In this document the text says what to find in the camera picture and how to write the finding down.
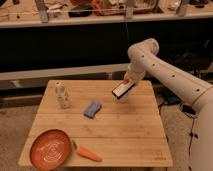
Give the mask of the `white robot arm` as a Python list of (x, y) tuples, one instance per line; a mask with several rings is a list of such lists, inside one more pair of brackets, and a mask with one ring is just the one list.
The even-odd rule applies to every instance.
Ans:
[(153, 38), (131, 45), (124, 79), (138, 83), (148, 72), (196, 111), (193, 133), (197, 138), (192, 139), (189, 166), (191, 171), (213, 171), (213, 84), (164, 62), (158, 52)]

